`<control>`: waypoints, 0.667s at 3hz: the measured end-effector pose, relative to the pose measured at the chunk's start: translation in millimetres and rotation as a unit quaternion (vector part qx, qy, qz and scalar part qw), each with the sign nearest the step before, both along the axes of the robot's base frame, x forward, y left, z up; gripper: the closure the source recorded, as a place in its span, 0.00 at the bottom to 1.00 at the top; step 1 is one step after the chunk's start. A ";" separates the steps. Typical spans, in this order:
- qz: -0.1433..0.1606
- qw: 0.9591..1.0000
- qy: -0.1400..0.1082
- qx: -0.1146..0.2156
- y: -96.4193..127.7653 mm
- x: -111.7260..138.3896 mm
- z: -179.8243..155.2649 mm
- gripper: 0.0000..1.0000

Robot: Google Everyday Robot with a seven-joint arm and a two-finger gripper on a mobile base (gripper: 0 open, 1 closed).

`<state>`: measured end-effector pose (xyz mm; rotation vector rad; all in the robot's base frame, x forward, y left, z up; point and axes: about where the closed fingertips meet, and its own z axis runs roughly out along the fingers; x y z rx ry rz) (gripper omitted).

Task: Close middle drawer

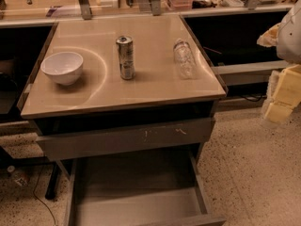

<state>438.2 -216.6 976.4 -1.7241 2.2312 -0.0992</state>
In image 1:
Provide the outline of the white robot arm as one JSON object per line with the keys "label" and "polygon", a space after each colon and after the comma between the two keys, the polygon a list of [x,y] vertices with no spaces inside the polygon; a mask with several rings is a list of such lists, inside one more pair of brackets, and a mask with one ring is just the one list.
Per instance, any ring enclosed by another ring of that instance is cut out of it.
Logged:
{"label": "white robot arm", "polygon": [[294,4],[280,23],[260,35],[257,44],[275,46],[277,56],[289,63],[281,72],[272,71],[261,110],[265,121],[279,124],[301,102],[301,1]]}

